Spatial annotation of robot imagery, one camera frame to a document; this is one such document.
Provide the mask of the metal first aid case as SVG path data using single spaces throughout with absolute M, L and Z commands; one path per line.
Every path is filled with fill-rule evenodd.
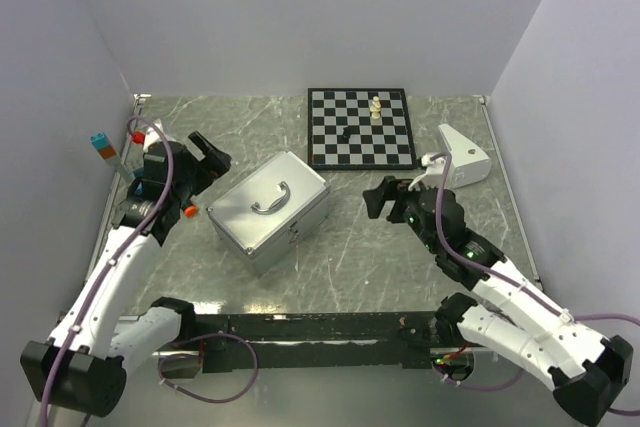
M 262 276 L 328 217 L 329 194 L 327 180 L 284 150 L 207 212 L 223 244 Z

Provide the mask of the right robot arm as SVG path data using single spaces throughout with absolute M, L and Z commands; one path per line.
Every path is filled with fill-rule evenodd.
M 407 225 L 436 265 L 464 287 L 435 313 L 448 345 L 479 344 L 536 377 L 562 410 L 598 425 L 630 379 L 633 347 L 607 337 L 553 302 L 498 247 L 468 227 L 464 208 L 445 185 L 386 176 L 362 193 L 367 215 Z

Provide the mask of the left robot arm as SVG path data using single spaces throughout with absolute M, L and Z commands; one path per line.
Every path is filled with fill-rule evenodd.
M 228 154 L 194 131 L 197 159 L 180 142 L 147 135 L 141 176 L 116 206 L 101 257 L 76 301 L 44 342 L 30 341 L 20 364 L 43 408 L 57 406 L 105 417 L 119 402 L 128 376 L 153 352 L 184 349 L 197 337 L 192 303 L 161 297 L 122 332 L 116 326 L 194 196 L 231 166 Z

